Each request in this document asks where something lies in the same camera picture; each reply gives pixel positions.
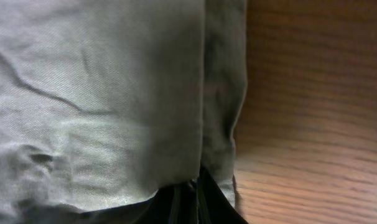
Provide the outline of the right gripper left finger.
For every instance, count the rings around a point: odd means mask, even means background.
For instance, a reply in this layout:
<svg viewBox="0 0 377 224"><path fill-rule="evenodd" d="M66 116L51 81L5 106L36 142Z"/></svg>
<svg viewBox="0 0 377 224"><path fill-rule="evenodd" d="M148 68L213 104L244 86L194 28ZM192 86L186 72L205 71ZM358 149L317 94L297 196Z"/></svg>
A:
<svg viewBox="0 0 377 224"><path fill-rule="evenodd" d="M83 223L92 224L197 224L195 182L170 185L145 202L88 212Z"/></svg>

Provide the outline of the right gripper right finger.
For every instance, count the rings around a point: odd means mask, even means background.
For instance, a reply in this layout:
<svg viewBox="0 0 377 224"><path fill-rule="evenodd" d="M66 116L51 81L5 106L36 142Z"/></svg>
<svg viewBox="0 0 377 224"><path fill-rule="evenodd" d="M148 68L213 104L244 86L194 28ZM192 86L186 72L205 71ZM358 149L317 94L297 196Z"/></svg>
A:
<svg viewBox="0 0 377 224"><path fill-rule="evenodd" d="M199 224L248 224L204 167L197 179L197 210Z"/></svg>

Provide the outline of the grey shorts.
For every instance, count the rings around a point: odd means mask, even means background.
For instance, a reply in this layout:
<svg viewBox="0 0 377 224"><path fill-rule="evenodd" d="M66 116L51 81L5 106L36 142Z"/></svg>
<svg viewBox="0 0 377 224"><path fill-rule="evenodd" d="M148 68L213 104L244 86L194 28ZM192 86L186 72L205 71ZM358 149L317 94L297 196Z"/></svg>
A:
<svg viewBox="0 0 377 224"><path fill-rule="evenodd" d="M83 223L211 174L236 210L242 0L0 0L0 223Z"/></svg>

